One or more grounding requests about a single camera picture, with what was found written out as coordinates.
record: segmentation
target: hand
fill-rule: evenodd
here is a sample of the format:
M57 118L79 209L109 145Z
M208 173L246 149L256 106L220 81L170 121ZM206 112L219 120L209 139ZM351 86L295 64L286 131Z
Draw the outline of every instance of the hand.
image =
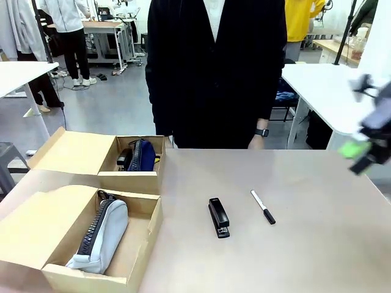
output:
M166 148L174 148L169 136L164 138L164 144L166 145Z
M262 136L254 136L249 144L249 150L265 149L265 138Z

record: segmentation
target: shoe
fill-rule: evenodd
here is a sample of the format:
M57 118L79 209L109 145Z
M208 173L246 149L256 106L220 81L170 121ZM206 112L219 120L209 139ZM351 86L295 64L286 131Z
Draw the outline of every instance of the shoe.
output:
M90 78L90 79L83 79L82 85L85 87L89 87L90 85L96 84L96 83L97 83L96 78Z
M79 86L80 86L80 81L79 81L79 79L74 79L74 80L73 80L73 86L74 86L74 87L79 87Z
M44 105L37 105L40 112L50 112L50 109L46 108Z

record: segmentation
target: yellow jacket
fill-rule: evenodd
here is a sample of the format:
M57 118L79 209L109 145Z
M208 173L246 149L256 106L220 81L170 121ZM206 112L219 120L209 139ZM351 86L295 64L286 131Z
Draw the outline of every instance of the yellow jacket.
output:
M288 42L300 42L305 39L310 27L310 19L322 11L326 0L285 0Z

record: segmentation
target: plastic bottle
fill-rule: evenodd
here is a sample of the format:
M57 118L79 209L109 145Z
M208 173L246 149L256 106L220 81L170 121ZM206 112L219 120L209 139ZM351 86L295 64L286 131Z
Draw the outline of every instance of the plastic bottle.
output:
M364 52L365 45L367 44L367 27L360 27L357 32L357 36L355 36L353 44L352 44L352 59L360 60L362 53Z

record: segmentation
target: person in yellow jacket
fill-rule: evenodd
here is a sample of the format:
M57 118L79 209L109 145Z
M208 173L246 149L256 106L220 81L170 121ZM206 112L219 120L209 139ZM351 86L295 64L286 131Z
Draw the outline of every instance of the person in yellow jacket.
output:
M288 30L287 59L299 60L301 42L308 33L310 20L322 11L325 4L326 0L285 0Z

